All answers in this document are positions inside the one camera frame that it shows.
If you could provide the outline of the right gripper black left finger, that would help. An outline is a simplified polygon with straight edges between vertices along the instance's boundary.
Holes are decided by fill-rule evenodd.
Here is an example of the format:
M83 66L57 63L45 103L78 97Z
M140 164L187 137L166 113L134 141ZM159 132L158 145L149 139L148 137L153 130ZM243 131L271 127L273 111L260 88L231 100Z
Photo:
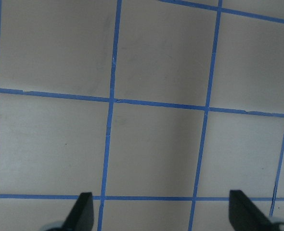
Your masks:
M61 226L62 231L91 231L94 225L93 197L83 192Z

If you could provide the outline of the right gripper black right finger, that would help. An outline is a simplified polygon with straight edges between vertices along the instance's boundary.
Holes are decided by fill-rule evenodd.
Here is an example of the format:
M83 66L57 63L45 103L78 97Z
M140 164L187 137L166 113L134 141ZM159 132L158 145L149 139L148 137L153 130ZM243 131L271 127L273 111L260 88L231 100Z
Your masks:
M235 231L279 231L271 221L241 191L230 190L229 222Z

